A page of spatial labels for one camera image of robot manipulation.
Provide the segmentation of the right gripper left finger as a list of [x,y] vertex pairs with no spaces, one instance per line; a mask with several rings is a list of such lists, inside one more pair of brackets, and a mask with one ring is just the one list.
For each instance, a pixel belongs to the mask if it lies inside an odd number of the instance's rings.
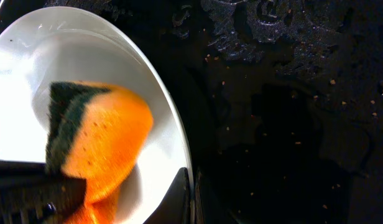
[[190,224],[190,183],[187,168],[178,170],[164,199],[144,224]]

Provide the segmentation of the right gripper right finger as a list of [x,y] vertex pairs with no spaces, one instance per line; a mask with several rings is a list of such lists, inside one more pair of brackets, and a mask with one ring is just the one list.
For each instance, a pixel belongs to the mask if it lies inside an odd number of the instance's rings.
[[195,213],[197,224],[237,224],[224,209],[210,178],[200,168],[195,176]]

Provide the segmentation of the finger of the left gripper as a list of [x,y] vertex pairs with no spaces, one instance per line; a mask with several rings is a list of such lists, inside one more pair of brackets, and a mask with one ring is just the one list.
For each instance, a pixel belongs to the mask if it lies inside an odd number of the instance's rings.
[[85,190],[84,179],[46,174],[44,164],[0,161],[0,224],[64,223]]

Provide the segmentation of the yellow green scrub sponge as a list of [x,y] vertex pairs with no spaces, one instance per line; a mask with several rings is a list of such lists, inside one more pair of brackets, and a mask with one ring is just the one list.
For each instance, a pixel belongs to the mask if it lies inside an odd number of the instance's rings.
[[117,85],[53,82],[45,170],[84,179],[83,203],[65,223],[112,223],[121,184],[153,127],[147,103]]

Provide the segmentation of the light blue plate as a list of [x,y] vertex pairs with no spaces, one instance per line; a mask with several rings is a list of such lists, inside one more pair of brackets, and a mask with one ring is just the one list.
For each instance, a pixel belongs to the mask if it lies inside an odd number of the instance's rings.
[[122,184],[116,223],[144,223],[183,167],[193,223],[190,150],[168,89],[127,35],[86,10],[38,9],[0,34],[0,161],[44,162],[49,85],[64,80],[123,86],[141,96],[154,117],[137,165]]

